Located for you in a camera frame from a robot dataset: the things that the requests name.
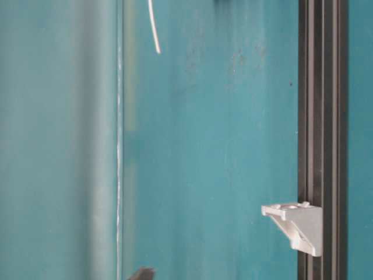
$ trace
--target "black metal rail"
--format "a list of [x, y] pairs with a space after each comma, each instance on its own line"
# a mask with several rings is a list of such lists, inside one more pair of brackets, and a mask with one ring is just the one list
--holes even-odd
[[323, 208], [323, 256], [299, 280], [346, 279], [347, 0], [299, 0], [298, 200]]

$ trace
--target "corner bracket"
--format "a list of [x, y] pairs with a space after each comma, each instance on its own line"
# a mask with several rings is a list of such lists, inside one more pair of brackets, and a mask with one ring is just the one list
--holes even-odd
[[262, 206], [263, 216], [269, 216], [290, 240], [292, 249], [314, 257], [322, 255], [322, 208], [309, 202]]

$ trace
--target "silver bracket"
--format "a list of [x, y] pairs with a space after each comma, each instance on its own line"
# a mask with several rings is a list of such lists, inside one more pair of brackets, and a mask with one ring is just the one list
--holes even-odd
[[322, 208], [309, 202], [262, 206], [290, 240], [290, 247], [314, 257], [322, 255]]

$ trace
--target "teal wall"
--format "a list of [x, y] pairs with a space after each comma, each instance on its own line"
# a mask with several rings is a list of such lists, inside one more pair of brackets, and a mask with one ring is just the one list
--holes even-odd
[[0, 1], [0, 279], [115, 279], [116, 7]]
[[124, 275], [296, 279], [298, 1], [124, 2]]
[[373, 279], [372, 9], [372, 1], [349, 1], [349, 280]]

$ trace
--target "white cable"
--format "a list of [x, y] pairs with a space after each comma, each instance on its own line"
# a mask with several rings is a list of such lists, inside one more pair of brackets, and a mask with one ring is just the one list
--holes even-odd
[[154, 12], [153, 12], [153, 0], [148, 0], [149, 4], [149, 16], [150, 16], [150, 23], [152, 24], [152, 31], [154, 37], [154, 43], [156, 45], [156, 51], [158, 54], [161, 53], [161, 48], [159, 47], [158, 35], [157, 35], [157, 28], [156, 28], [156, 21], [154, 19]]

